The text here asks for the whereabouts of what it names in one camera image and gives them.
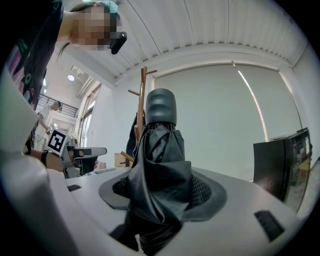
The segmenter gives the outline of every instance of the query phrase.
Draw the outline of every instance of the black device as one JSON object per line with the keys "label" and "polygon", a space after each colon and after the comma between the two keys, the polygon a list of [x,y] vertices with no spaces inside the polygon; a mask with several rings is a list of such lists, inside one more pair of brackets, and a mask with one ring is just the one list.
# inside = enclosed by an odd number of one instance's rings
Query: black device
{"label": "black device", "polygon": [[117,38],[110,39],[111,53],[113,55],[117,54],[126,41],[127,41],[126,32],[120,32],[120,35],[117,36]]}
{"label": "black device", "polygon": [[306,192],[311,161],[309,130],[253,144],[253,182],[298,211]]}

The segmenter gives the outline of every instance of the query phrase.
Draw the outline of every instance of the black slot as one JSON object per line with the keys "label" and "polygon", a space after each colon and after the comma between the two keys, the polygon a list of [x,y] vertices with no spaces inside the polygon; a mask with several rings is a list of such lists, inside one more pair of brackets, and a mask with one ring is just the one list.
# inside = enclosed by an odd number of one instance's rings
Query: black slot
{"label": "black slot", "polygon": [[70,185],[67,187],[68,190],[71,192],[71,191],[75,191],[75,190],[78,190],[78,189],[81,189],[81,187],[79,185]]}
{"label": "black slot", "polygon": [[270,211],[261,210],[257,211],[254,215],[262,226],[270,242],[275,240],[285,231]]}

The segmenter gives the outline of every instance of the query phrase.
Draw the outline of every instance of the hand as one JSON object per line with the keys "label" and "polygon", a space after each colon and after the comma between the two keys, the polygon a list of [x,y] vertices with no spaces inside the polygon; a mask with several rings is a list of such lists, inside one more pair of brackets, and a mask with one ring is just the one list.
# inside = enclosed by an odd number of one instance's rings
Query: hand
{"label": "hand", "polygon": [[[82,150],[79,151],[79,155],[81,157],[84,156],[84,152]],[[70,150],[69,151],[69,157],[70,157],[70,160],[72,162],[72,164],[75,166],[77,163],[76,161],[74,160],[74,152],[73,150]],[[94,169],[97,168],[97,164],[99,162],[98,161],[95,161],[95,165],[94,165]],[[64,171],[64,164],[62,163],[60,157],[56,154],[53,154],[53,153],[48,153],[46,155],[46,167],[48,169],[53,169],[53,170],[57,170],[59,172],[63,172]]]}

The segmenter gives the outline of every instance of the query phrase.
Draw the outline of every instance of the wooden coat rack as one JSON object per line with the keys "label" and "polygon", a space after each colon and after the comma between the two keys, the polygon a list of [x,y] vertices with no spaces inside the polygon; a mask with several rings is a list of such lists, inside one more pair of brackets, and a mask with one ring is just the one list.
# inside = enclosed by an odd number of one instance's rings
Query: wooden coat rack
{"label": "wooden coat rack", "polygon": [[[144,126],[144,103],[145,103],[145,88],[146,88],[146,80],[147,75],[157,72],[157,70],[152,70],[147,72],[147,67],[144,66],[141,68],[141,84],[140,84],[140,92],[136,92],[134,90],[128,90],[129,93],[139,96],[138,103],[138,112],[136,114],[136,124],[134,126],[135,132],[135,143],[138,145],[140,141],[140,136],[142,132],[142,127]],[[123,155],[126,159],[133,162],[134,158],[127,153],[121,151],[121,155]]]}

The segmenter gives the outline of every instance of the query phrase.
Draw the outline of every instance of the black wristband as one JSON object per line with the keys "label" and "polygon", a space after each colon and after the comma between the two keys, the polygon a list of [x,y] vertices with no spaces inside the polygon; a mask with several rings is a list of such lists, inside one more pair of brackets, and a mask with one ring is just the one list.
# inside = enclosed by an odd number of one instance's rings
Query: black wristband
{"label": "black wristband", "polygon": [[49,153],[48,150],[45,150],[42,152],[41,155],[41,162],[44,164],[45,167],[47,167],[47,154]]}

